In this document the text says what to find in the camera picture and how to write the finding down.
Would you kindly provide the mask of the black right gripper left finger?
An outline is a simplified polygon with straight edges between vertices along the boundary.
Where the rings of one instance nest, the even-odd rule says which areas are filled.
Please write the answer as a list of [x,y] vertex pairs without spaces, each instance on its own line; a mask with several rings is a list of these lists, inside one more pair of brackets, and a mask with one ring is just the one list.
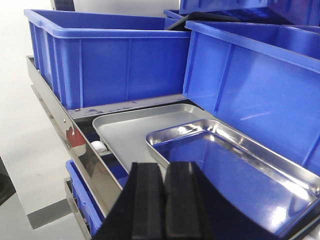
[[163,240],[165,199],[156,163],[131,165],[128,180],[93,240]]

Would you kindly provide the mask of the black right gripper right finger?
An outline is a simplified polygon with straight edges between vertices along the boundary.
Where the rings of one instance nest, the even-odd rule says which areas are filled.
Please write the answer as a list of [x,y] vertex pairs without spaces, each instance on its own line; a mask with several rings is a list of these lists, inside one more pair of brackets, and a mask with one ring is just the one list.
[[276,240],[231,204],[195,162],[171,162],[165,176],[168,240]]

